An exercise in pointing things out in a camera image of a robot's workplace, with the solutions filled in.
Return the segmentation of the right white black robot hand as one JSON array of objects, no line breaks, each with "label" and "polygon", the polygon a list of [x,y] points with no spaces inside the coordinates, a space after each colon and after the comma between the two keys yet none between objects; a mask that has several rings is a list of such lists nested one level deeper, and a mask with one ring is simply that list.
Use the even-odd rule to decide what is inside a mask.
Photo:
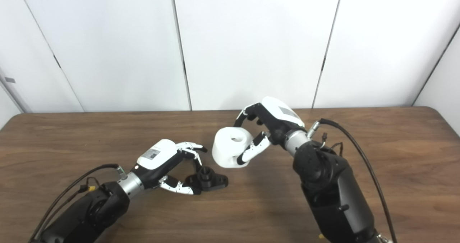
[{"label": "right white black robot hand", "polygon": [[237,165],[250,162],[271,145],[281,147],[293,156],[304,143],[311,141],[304,122],[289,106],[274,97],[264,97],[261,102],[249,105],[241,110],[235,119],[234,127],[242,127],[245,120],[257,120],[265,125],[267,132],[260,132],[236,158]]}]

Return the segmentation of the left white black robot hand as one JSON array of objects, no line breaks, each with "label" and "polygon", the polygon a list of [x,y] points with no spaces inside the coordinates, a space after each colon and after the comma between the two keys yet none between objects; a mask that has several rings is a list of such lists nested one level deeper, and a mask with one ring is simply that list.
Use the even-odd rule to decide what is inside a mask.
[{"label": "left white black robot hand", "polygon": [[184,159],[194,161],[195,171],[199,171],[202,161],[197,150],[207,152],[205,146],[197,143],[160,140],[137,159],[136,164],[128,173],[126,184],[122,186],[123,190],[130,198],[144,189],[156,188],[179,194],[201,194],[201,189],[181,182],[168,174]]}]

